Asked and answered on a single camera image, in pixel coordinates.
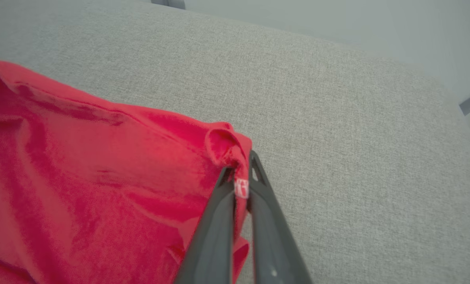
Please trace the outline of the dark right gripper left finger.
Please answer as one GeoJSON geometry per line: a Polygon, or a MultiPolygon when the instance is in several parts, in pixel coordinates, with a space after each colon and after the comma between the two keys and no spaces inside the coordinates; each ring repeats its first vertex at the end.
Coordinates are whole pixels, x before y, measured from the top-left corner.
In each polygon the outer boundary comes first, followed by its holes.
{"type": "Polygon", "coordinates": [[[234,184],[222,169],[189,244],[176,284],[233,282],[234,184]]]}

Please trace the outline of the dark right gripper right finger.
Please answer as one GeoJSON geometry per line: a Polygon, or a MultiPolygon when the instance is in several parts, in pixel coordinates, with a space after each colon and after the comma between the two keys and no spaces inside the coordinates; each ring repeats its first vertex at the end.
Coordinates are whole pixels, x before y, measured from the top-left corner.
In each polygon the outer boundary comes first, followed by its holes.
{"type": "Polygon", "coordinates": [[[311,284],[303,257],[255,151],[249,156],[253,275],[256,284],[311,284]]]}

